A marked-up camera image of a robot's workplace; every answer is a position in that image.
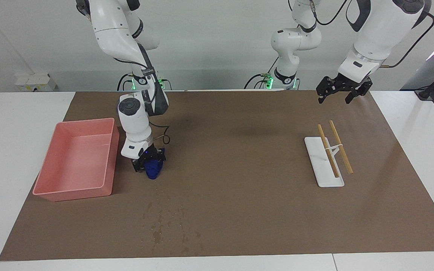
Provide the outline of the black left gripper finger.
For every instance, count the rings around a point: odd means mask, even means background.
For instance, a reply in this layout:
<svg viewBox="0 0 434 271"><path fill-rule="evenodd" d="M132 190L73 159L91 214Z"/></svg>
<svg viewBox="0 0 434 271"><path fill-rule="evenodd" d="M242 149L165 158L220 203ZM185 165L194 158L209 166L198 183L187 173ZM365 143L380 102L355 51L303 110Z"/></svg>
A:
<svg viewBox="0 0 434 271"><path fill-rule="evenodd" d="M328 96L334 94L334 80L329 76L324 76L316 87L316 93L318 95L318 102L322 104Z"/></svg>
<svg viewBox="0 0 434 271"><path fill-rule="evenodd" d="M372 81L365 81L359 87L351 87L351 91L348 93L348 96L345 98L345 102L350 104L356 97L365 96L368 93L368 90L372 87Z"/></svg>

